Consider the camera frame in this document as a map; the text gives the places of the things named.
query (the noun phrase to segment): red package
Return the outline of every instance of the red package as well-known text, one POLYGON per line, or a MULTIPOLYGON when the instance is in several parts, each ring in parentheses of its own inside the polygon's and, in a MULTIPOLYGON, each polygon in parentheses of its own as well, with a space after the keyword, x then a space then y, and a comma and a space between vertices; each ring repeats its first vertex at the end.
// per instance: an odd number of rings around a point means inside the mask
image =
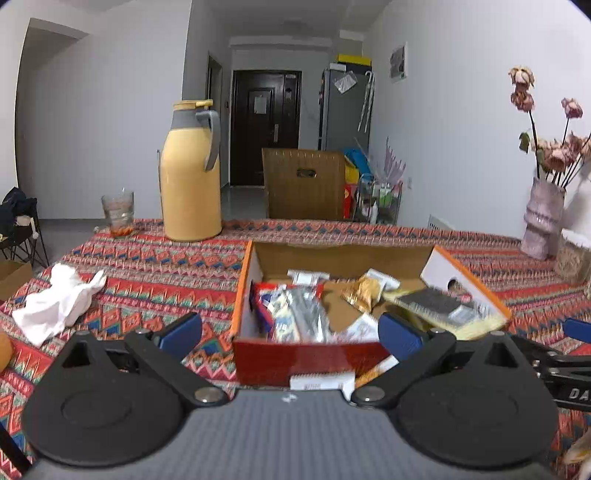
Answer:
POLYGON ((343 203, 343 218, 348 220, 351 215, 352 191, 351 185, 345 185, 345 200, 343 203))

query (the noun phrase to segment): white wall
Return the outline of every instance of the white wall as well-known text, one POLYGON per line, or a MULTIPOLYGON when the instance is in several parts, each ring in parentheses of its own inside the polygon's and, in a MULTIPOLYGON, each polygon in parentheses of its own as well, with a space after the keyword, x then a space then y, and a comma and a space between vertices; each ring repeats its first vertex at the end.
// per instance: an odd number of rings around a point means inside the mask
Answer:
MULTIPOLYGON (((518 149, 530 127, 510 103, 514 65, 532 68, 541 137, 560 137, 560 100, 574 97, 591 129, 591 22, 569 0, 395 0, 366 35, 376 92, 370 155, 386 137, 407 163, 399 224, 426 226, 430 213, 457 229, 521 236, 535 160, 518 149), (392 50, 408 42, 409 77, 392 83, 392 50)), ((567 203, 575 197, 569 189, 567 203)), ((567 223, 591 235, 591 184, 567 223)))
POLYGON ((31 18, 91 33, 95 19, 53 0, 15 0, 0 9, 0 197, 17 184, 15 99, 22 46, 31 18))
POLYGON ((228 46, 228 37, 222 26, 214 18, 203 0, 193 2, 191 20, 187 35, 185 56, 183 99, 203 99, 206 94, 207 58, 211 55, 223 67, 222 105, 220 121, 222 123, 222 144, 220 146, 220 182, 229 182, 228 135, 230 110, 225 102, 230 101, 232 83, 232 55, 228 46))
POLYGON ((101 195, 123 187, 137 217, 161 216, 156 150, 183 94, 190 9, 135 0, 109 10, 38 71, 26 135, 42 218, 100 218, 101 195))
POLYGON ((35 164, 27 161, 31 158, 27 152, 27 132, 29 118, 35 115, 34 91, 37 72, 59 52, 71 47, 79 39, 52 31, 29 26, 22 48, 21 66, 18 73, 17 115, 16 115, 16 159, 18 186, 30 196, 34 196, 32 180, 35 176, 35 164))
POLYGON ((322 71, 328 67, 329 54, 314 50, 277 50, 258 48, 234 50, 232 70, 299 70, 301 71, 300 145, 318 150, 320 106, 318 95, 322 71))

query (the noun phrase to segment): metal rack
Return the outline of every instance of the metal rack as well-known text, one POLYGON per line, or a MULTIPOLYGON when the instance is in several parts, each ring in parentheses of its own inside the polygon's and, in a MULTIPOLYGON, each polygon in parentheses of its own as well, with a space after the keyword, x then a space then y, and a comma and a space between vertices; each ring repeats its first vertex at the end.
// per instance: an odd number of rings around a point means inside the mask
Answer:
POLYGON ((363 174, 359 178, 357 191, 354 195, 355 207, 352 220, 354 222, 371 223, 372 206, 378 205, 379 225, 396 225, 402 200, 402 182, 394 187, 377 182, 373 175, 363 174))

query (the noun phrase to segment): glass cup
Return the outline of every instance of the glass cup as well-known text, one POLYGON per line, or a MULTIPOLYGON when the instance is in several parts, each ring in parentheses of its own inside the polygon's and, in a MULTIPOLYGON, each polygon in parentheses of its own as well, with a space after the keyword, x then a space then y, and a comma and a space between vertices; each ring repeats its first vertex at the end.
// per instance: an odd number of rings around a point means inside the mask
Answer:
POLYGON ((119 195, 103 195, 101 201, 111 235, 131 235, 134 231, 134 193, 123 189, 119 195))

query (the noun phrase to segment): table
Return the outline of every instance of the table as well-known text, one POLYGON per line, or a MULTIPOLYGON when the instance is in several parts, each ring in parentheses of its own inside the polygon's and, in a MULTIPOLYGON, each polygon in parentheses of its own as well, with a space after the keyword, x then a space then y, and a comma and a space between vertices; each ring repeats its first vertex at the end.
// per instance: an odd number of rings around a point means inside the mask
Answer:
MULTIPOLYGON (((88 312, 72 328, 37 349, 28 344, 9 316, 28 293, 48 287, 50 270, 24 285, 0 306, 0 326, 11 337, 15 355, 0 376, 0 421, 19 446, 30 450, 22 435, 22 408, 43 373, 72 333, 92 330, 101 339, 121 338, 140 326, 152 330, 190 310, 204 320, 203 338, 185 365, 228 391, 238 385, 229 337, 230 318, 248 240, 291 244, 434 245, 448 249, 512 310, 508 330, 563 352, 581 342, 565 338, 561 320, 568 316, 591 321, 591 301, 583 287, 563 283, 551 261, 519 252, 519 240, 484 233, 432 231, 388 225, 299 220, 226 222, 222 233, 203 242, 171 242, 161 220, 138 220, 138 233, 113 239, 106 231, 65 255, 85 281, 106 270, 105 289, 95 295, 88 312)), ((573 467, 561 464, 561 452, 591 424, 591 414, 560 410, 560 428, 552 445, 555 470, 572 478, 573 467)), ((0 458, 0 471, 17 478, 0 458)))

